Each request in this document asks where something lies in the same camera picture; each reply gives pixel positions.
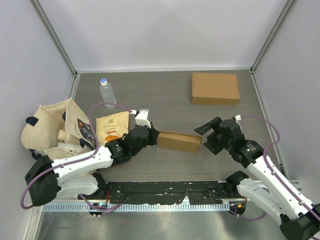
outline black bag strap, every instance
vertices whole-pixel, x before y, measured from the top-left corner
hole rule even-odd
[[[79,141],[80,141],[80,146],[81,146],[82,148],[84,148],[85,146],[88,146],[88,147],[91,148],[92,150],[94,149],[94,148],[91,146],[91,144],[88,143],[87,141],[85,141],[84,139],[81,138]]]
[[[66,111],[62,114],[62,119],[63,119],[64,121],[66,121],[66,114],[67,114]]]
[[[31,156],[33,157],[34,160],[38,160],[38,159],[41,158],[41,156],[42,156],[42,155],[39,154],[39,153],[36,154],[36,153],[35,153],[36,150],[34,150],[34,149],[29,149],[29,151],[31,152]]]
[[[36,118],[35,116],[29,116],[29,117],[27,117],[26,118],[26,120],[25,120],[25,122],[27,123],[27,124],[30,124],[31,126],[35,126],[36,125],[36,123],[39,121],[39,119],[38,118]]]

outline white wall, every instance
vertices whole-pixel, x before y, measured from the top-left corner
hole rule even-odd
[[[0,36],[0,235],[21,240],[31,210],[20,198],[35,162],[20,140],[25,119],[65,100],[72,75],[28,0],[2,1]]]
[[[291,179],[320,202],[320,1],[298,0],[257,69]]]
[[[286,0],[40,0],[78,71],[251,67]]]

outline flat cardboard box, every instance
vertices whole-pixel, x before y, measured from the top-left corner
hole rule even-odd
[[[237,105],[239,101],[236,74],[192,73],[192,104]]]
[[[160,148],[196,153],[199,150],[202,138],[178,132],[160,131],[157,140],[157,145]]]

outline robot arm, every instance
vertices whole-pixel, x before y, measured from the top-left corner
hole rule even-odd
[[[136,156],[147,145],[157,144],[159,132],[154,129],[152,122],[148,120],[149,111],[146,109],[135,111],[137,125],[122,138],[114,139],[93,156],[90,151],[78,156],[50,159],[48,156],[39,158],[25,176],[27,184],[41,172],[55,166],[58,167],[39,178],[29,189],[32,204],[42,206],[54,200],[56,197],[76,197],[78,194],[102,197],[107,185],[102,176],[95,172],[97,169],[109,168],[125,163]],[[80,160],[92,156],[90,159],[64,166],[68,162]]]
[[[308,240],[320,230],[320,222],[310,212],[320,216],[320,204],[314,205],[300,193],[274,166],[269,156],[264,159],[263,148],[257,142],[245,139],[235,118],[222,121],[216,117],[194,131],[203,135],[210,129],[213,132],[203,145],[215,155],[226,149],[236,162],[267,187],[267,190],[262,189],[248,175],[238,171],[226,179],[234,191],[267,212],[280,225],[288,240]],[[299,196],[301,201],[294,198],[293,194]]]

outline beige tote bag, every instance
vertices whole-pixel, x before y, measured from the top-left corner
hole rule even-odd
[[[40,105],[26,123],[21,142],[34,159],[45,155],[50,159],[69,158],[96,147],[88,117],[71,98],[48,106]]]

